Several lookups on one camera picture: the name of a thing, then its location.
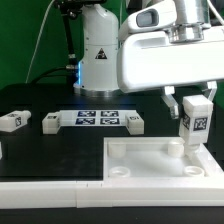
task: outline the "white cable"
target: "white cable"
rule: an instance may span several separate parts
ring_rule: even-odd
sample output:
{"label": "white cable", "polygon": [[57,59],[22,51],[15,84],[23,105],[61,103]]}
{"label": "white cable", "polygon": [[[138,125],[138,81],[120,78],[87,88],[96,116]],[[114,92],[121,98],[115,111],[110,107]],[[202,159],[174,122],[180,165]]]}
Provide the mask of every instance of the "white cable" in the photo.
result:
{"label": "white cable", "polygon": [[27,73],[26,83],[28,83],[28,80],[29,80],[29,77],[30,77],[30,73],[31,73],[31,69],[32,69],[32,66],[33,66],[33,62],[34,62],[34,59],[36,57],[36,53],[37,53],[37,50],[38,50],[38,47],[39,47],[40,39],[41,39],[41,36],[42,36],[42,33],[43,33],[43,29],[44,29],[44,26],[45,26],[45,23],[46,23],[49,11],[50,11],[53,3],[54,3],[54,0],[51,1],[51,3],[48,5],[47,10],[45,12],[44,19],[43,19],[43,22],[41,24],[39,35],[38,35],[38,38],[37,38],[37,42],[36,42],[35,50],[34,50],[34,53],[33,53],[33,57],[31,59],[29,70],[28,70],[28,73]]}
{"label": "white cable", "polygon": [[122,20],[122,16],[123,16],[123,2],[124,2],[125,0],[121,0],[121,4],[120,4],[120,26],[119,27],[121,27],[121,25],[122,25],[122,22],[123,22],[123,20]]}
{"label": "white cable", "polygon": [[208,2],[208,5],[209,5],[209,8],[212,10],[214,15],[218,19],[218,21],[224,26],[224,20],[223,20],[222,16],[220,16],[220,14],[217,12],[216,8],[213,6],[213,4],[211,3],[210,0],[207,0],[207,2]]}

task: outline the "white block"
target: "white block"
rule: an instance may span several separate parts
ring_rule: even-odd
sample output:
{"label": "white block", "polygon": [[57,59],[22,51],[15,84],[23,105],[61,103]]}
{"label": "white block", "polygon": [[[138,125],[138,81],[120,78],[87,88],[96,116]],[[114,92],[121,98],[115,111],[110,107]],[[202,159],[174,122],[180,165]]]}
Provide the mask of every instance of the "white block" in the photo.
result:
{"label": "white block", "polygon": [[0,117],[0,131],[12,132],[27,124],[31,113],[27,110],[13,111]]}
{"label": "white block", "polygon": [[144,134],[144,121],[137,112],[125,115],[125,125],[131,135]]}
{"label": "white block", "polygon": [[183,99],[184,117],[180,122],[179,135],[187,145],[206,143],[208,140],[213,103],[203,95]]}
{"label": "white block", "polygon": [[57,134],[60,129],[60,113],[48,113],[42,121],[43,134]]}

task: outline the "small white cube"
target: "small white cube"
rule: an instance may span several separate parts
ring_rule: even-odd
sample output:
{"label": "small white cube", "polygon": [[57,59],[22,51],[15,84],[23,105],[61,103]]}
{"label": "small white cube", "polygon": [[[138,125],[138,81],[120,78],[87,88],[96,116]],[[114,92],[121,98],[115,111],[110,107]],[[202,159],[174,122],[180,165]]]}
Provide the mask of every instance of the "small white cube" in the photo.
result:
{"label": "small white cube", "polygon": [[43,134],[57,134],[60,129],[60,113],[48,113],[42,121]]}
{"label": "small white cube", "polygon": [[125,115],[125,125],[131,135],[144,134],[144,121],[137,112]]}

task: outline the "green wall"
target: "green wall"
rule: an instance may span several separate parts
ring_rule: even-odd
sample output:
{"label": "green wall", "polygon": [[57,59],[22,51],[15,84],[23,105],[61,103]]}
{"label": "green wall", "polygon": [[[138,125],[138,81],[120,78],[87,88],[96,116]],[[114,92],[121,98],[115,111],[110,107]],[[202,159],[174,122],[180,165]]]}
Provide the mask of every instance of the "green wall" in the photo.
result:
{"label": "green wall", "polygon": [[[0,7],[0,89],[25,83],[30,60],[44,13],[51,0],[1,0]],[[108,0],[103,6],[119,18],[121,0]],[[77,57],[83,55],[81,17],[72,22]],[[42,72],[67,64],[67,45],[59,10],[51,9],[30,79]],[[224,108],[224,83],[219,84],[217,101]]]}

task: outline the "white plastic base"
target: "white plastic base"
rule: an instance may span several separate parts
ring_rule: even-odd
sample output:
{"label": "white plastic base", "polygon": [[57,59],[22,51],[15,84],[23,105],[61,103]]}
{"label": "white plastic base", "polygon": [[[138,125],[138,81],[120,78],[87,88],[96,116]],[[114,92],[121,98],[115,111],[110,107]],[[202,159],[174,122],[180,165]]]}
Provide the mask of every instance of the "white plastic base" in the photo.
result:
{"label": "white plastic base", "polygon": [[224,206],[224,174],[208,150],[175,158],[172,139],[106,138],[104,181],[0,183],[0,208]]}

